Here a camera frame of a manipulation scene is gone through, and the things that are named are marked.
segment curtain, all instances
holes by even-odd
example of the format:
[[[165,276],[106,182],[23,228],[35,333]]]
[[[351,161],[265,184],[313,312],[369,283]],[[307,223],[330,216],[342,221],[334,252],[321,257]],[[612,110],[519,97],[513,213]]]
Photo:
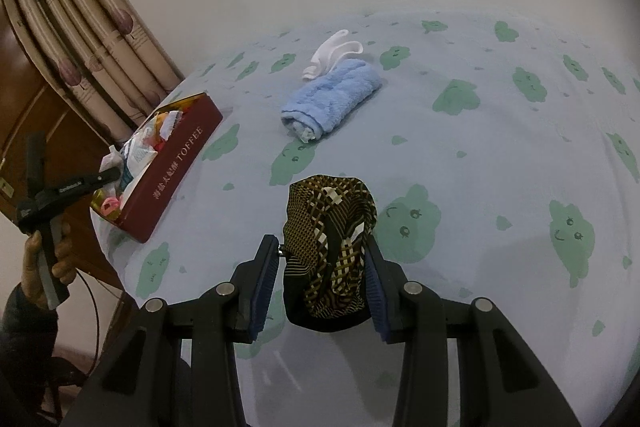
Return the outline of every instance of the curtain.
[[[107,142],[124,142],[180,83],[126,0],[3,1],[40,73]]]

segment human hand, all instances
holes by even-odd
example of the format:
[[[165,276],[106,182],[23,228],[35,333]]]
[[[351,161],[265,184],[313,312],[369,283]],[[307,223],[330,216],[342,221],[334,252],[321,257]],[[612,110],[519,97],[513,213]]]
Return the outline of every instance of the human hand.
[[[64,285],[71,284],[76,278],[76,268],[71,259],[71,227],[65,221],[62,223],[62,240],[56,247],[56,258],[58,262],[51,268],[53,277],[60,279]],[[38,252],[42,247],[40,232],[35,232],[24,243],[24,258],[22,260],[22,293],[27,300],[35,304],[38,308],[47,310],[47,296],[42,287],[40,274],[38,273]]]

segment metal bolt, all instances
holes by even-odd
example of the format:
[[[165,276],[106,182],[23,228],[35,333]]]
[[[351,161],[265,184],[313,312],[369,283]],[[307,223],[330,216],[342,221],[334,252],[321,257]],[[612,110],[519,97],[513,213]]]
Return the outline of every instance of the metal bolt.
[[[419,282],[409,281],[404,283],[404,291],[411,295],[418,295],[422,292],[422,285]]]
[[[236,287],[233,286],[230,282],[221,282],[218,286],[216,286],[216,293],[218,295],[231,295],[236,290]]]
[[[162,309],[161,299],[149,299],[145,304],[145,310],[154,313]]]
[[[492,303],[489,299],[479,298],[476,301],[476,308],[478,308],[481,312],[490,312],[494,309],[494,303]]]

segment box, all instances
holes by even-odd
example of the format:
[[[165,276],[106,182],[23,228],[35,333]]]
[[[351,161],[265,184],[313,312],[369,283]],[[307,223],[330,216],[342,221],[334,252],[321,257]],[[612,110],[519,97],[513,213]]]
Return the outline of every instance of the box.
[[[100,213],[103,196],[100,190],[94,193],[92,209],[140,243],[149,239],[178,184],[222,121],[222,114],[206,93],[164,105],[156,109],[148,120],[162,112],[186,108],[189,108],[188,112],[149,163],[117,217],[104,217]]]

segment rolled blue towel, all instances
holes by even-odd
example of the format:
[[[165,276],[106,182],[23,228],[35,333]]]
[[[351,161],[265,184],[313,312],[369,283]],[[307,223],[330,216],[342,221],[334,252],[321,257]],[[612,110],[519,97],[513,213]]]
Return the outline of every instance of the rolled blue towel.
[[[381,85],[364,60],[347,58],[297,90],[281,109],[282,123],[305,143],[319,140]]]

